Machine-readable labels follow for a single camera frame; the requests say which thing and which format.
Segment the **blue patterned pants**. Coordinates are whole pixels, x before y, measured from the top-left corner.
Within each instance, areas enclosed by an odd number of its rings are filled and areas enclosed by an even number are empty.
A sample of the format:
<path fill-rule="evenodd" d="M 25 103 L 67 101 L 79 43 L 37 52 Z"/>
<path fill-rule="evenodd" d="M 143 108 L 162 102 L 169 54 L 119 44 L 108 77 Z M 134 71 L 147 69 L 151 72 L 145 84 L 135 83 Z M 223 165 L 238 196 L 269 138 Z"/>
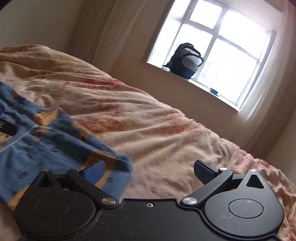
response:
<path fill-rule="evenodd" d="M 15 135 L 1 134 L 1 200 L 14 209 L 43 169 L 63 174 L 104 161 L 95 185 L 119 199 L 132 175 L 127 156 L 78 125 L 59 108 L 42 108 L 1 84 L 1 118 L 16 125 Z"/>

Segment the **pink floral bed blanket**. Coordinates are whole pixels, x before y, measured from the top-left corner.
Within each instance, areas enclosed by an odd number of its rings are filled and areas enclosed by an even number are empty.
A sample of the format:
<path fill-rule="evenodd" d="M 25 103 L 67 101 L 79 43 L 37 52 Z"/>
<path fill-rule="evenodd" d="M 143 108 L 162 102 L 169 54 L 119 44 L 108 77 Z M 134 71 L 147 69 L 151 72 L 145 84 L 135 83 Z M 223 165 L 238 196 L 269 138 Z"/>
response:
<path fill-rule="evenodd" d="M 83 134 L 129 156 L 133 173 L 124 197 L 181 198 L 193 192 L 201 187 L 193 172 L 197 159 L 238 174 L 259 170 L 285 210 L 279 237 L 295 240 L 295 185 L 180 110 L 43 45 L 1 49 L 1 81 L 43 108 L 63 109 Z"/>

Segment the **small blue object on sill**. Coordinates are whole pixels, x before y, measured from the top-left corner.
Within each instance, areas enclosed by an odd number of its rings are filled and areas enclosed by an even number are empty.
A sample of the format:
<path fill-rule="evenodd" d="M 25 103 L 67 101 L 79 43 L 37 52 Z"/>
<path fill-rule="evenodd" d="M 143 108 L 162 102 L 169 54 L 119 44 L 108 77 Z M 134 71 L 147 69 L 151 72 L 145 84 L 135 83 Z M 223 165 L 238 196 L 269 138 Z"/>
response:
<path fill-rule="evenodd" d="M 218 94 L 218 91 L 216 91 L 215 89 L 212 89 L 212 88 L 210 88 L 210 92 L 211 92 L 212 94 L 215 94 L 215 95 Z"/>

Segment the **cream curtain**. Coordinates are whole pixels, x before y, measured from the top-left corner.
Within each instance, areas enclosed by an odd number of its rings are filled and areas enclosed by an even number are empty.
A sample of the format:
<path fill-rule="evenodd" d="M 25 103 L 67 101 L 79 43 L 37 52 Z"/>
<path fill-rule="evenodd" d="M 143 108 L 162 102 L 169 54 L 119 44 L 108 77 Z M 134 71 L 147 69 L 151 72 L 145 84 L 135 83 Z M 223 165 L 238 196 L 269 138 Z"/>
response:
<path fill-rule="evenodd" d="M 148 3 L 82 1 L 66 52 L 104 72 L 111 72 Z"/>

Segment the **dark blue backpack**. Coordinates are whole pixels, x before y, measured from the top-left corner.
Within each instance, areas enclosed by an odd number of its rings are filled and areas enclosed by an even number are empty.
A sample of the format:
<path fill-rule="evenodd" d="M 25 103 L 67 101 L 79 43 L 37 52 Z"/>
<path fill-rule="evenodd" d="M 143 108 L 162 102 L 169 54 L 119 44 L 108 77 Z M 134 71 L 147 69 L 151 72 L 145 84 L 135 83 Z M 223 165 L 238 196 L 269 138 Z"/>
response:
<path fill-rule="evenodd" d="M 178 46 L 170 61 L 163 67 L 168 68 L 171 73 L 188 80 L 197 72 L 203 62 L 204 59 L 201 57 L 201 53 L 192 44 L 183 43 Z"/>

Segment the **white window frame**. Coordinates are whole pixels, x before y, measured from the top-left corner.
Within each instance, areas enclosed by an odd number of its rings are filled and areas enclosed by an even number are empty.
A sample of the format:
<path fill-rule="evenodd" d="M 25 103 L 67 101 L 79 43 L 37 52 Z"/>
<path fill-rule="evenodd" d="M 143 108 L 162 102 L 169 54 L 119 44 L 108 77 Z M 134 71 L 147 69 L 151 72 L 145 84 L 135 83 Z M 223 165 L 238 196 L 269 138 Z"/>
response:
<path fill-rule="evenodd" d="M 174 1 L 147 62 L 167 70 L 180 44 L 190 43 L 203 64 L 188 79 L 240 109 L 273 47 L 280 11 L 267 1 Z"/>

